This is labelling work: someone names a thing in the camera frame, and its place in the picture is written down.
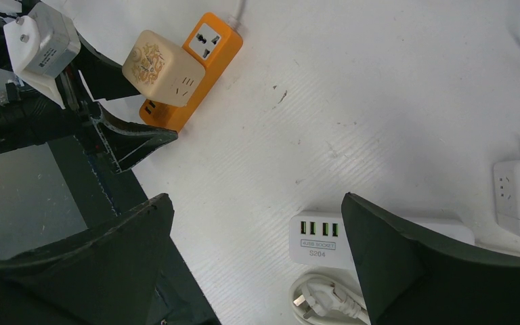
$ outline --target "white cable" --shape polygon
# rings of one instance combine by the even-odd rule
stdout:
[[[242,14],[244,13],[244,6],[246,5],[246,0],[236,0],[236,7],[232,12],[232,15],[228,18],[228,25],[236,30],[240,26],[240,19],[242,18]]]
[[[364,298],[326,276],[319,274],[301,276],[292,284],[288,295],[294,317],[302,325],[358,324],[355,318],[371,325]],[[326,317],[331,310],[342,312],[354,320],[342,321]],[[304,315],[307,314],[310,314],[310,317],[305,319]]]

